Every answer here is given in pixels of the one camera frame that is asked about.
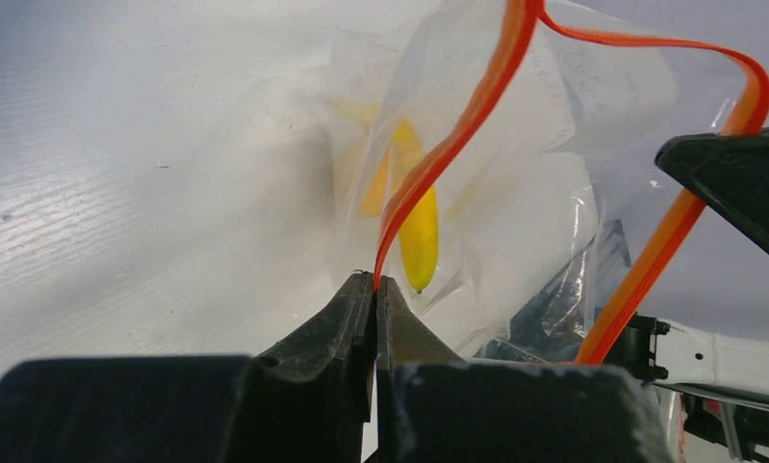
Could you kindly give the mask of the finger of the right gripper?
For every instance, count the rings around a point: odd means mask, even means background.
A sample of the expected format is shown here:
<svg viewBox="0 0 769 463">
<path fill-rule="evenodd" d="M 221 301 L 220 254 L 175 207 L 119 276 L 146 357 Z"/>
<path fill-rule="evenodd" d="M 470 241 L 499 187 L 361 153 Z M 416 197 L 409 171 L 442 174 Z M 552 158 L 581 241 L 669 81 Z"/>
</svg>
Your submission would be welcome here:
<svg viewBox="0 0 769 463">
<path fill-rule="evenodd" d="M 769 255 L 769 127 L 752 136 L 673 137 L 655 165 Z"/>
</svg>

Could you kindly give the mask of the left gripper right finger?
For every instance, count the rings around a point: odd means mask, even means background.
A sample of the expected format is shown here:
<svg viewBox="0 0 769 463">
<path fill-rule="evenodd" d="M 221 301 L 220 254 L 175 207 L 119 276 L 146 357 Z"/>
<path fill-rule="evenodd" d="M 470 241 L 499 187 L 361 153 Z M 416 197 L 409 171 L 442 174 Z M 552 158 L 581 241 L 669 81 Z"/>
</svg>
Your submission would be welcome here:
<svg viewBox="0 0 769 463">
<path fill-rule="evenodd" d="M 375 295 L 382 462 L 669 462 L 655 410 L 623 369 L 470 362 L 389 277 Z"/>
</svg>

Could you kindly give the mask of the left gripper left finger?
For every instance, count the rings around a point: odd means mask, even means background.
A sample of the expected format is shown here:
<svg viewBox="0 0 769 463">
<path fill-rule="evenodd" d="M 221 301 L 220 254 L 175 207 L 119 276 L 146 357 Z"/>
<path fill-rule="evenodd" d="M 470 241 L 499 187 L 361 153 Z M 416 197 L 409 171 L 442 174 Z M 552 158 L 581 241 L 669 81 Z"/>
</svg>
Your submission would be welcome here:
<svg viewBox="0 0 769 463">
<path fill-rule="evenodd" d="M 374 279 L 261 354 L 25 361 L 0 379 L 0 462 L 357 462 Z"/>
</svg>

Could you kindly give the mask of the yellow toy banana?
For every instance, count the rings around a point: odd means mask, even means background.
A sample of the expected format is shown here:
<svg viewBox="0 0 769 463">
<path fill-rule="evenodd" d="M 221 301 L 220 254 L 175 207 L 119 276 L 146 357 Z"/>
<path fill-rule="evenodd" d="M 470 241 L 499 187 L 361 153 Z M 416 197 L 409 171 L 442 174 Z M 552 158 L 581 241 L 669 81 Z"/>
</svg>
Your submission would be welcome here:
<svg viewBox="0 0 769 463">
<path fill-rule="evenodd" d="M 390 146 L 380 161 L 359 205 L 365 217 L 377 217 L 384 206 L 391 158 L 393 170 L 407 172 L 423 159 L 425 150 L 415 127 L 406 119 L 398 122 Z M 440 253 L 440 229 L 437 194 L 430 186 L 404 220 L 398 231 L 404 274 L 410 286 L 422 293 L 433 279 Z"/>
</svg>

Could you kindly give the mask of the clear zip bag orange zipper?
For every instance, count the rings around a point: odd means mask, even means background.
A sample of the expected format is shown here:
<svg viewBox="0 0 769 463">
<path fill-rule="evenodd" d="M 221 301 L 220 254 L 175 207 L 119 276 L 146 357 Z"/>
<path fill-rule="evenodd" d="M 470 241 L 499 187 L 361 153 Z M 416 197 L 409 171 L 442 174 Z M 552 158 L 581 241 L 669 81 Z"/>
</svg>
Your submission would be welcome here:
<svg viewBox="0 0 769 463">
<path fill-rule="evenodd" d="M 329 274 L 398 282 L 465 357 L 595 361 L 644 300 L 702 203 L 654 165 L 675 135 L 754 135 L 769 75 L 721 45 L 649 34 L 570 1 L 447 1 L 330 53 L 334 225 Z M 425 150 L 359 205 L 398 122 Z M 440 253 L 417 293 L 398 231 L 428 187 Z"/>
</svg>

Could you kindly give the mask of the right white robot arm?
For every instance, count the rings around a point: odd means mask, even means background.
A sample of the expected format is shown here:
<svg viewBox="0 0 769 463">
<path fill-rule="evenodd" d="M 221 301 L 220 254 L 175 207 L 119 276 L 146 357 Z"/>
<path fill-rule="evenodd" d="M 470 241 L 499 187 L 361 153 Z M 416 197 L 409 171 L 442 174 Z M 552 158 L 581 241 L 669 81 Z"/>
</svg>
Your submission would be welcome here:
<svg viewBox="0 0 769 463">
<path fill-rule="evenodd" d="M 677 136 L 655 164 L 769 256 L 769 127 Z M 605 361 L 681 394 L 689 433 L 737 460 L 768 461 L 756 447 L 769 448 L 769 342 L 635 315 Z"/>
</svg>

